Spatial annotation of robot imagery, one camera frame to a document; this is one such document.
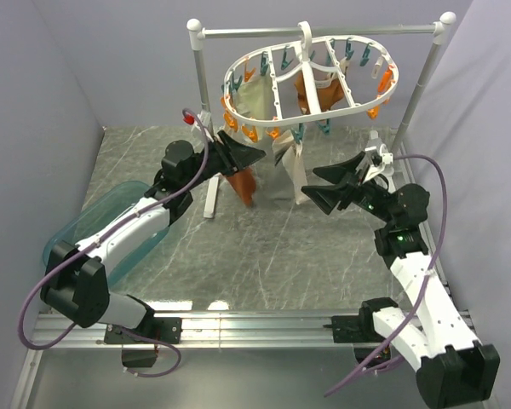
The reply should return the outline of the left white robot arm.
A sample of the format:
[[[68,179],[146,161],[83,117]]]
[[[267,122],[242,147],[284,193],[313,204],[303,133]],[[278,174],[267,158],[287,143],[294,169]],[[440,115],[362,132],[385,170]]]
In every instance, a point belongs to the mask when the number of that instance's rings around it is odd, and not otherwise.
[[[193,188],[215,175],[235,176],[265,157],[265,152],[235,141],[225,131],[209,138],[203,151],[185,140],[171,142],[152,186],[121,216],[72,245],[62,240],[49,254],[49,281],[41,300],[72,323],[123,327],[135,342],[163,334],[146,302],[112,292],[116,267],[153,235],[177,222],[192,204]]]

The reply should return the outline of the teal clip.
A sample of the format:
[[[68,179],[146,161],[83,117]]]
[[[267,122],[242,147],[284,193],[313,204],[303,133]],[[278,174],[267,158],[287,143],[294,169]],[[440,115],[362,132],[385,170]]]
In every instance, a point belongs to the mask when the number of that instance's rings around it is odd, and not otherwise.
[[[300,123],[297,125],[296,129],[291,129],[290,131],[293,136],[295,144],[301,145],[303,141],[303,136],[305,134],[305,124]]]
[[[329,118],[317,121],[316,125],[324,135],[330,134],[331,124]]]

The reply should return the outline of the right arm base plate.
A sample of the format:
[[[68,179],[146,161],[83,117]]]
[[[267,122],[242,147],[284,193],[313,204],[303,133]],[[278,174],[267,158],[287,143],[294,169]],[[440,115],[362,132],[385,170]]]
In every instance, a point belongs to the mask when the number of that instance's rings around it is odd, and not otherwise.
[[[331,316],[330,322],[323,327],[331,331],[333,343],[363,343],[367,340],[357,315]]]

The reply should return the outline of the grey underwear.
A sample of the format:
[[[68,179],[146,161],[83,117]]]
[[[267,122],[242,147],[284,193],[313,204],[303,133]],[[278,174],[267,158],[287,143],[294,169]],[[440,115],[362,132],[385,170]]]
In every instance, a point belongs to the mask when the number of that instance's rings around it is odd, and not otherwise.
[[[265,149],[270,170],[264,179],[263,192],[271,200],[292,200],[296,205],[308,201],[301,191],[307,185],[303,144],[291,130],[286,130]]]

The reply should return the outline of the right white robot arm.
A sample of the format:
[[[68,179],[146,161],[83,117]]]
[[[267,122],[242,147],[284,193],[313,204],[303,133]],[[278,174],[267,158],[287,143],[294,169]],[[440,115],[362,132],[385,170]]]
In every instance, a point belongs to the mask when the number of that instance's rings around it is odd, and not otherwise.
[[[385,371],[405,361],[429,408],[488,400],[499,353],[465,323],[435,270],[442,245],[429,250],[420,230],[428,218],[429,192],[416,183],[390,191],[375,181],[391,162],[385,154],[359,153],[348,161],[314,168],[325,183],[301,189],[325,214],[357,205],[385,223],[374,232],[376,252],[412,305],[404,314],[389,298],[362,304],[359,333],[381,342],[325,395],[367,372]]]

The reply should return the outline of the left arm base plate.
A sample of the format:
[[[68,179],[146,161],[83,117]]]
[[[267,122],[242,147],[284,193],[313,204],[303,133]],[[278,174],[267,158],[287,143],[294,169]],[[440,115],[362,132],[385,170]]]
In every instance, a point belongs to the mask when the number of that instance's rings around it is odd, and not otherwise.
[[[182,318],[153,317],[141,328],[125,329],[120,325],[106,328],[105,344],[159,343],[178,344],[181,340]]]

